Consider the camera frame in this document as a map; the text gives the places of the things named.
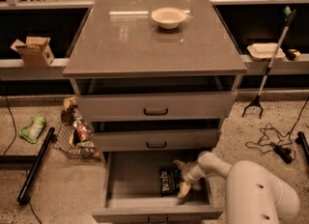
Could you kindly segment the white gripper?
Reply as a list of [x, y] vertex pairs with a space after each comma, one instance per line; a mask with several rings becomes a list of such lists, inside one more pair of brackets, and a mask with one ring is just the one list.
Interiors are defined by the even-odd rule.
[[187, 162], [184, 164], [183, 161], [174, 160], [182, 172], [183, 182], [180, 183], [180, 191], [178, 197], [184, 199], [191, 189], [191, 183], [195, 183], [206, 176], [206, 173], [201, 169], [197, 162]]

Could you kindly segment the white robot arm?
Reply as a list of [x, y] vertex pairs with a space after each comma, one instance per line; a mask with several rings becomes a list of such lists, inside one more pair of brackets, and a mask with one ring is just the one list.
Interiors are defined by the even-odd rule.
[[202, 152], [193, 162], [175, 159], [174, 163], [181, 170], [181, 199], [191, 185], [211, 173], [226, 180], [226, 224], [280, 224], [280, 219], [293, 219], [299, 213], [296, 191], [255, 162], [229, 164], [211, 152]]

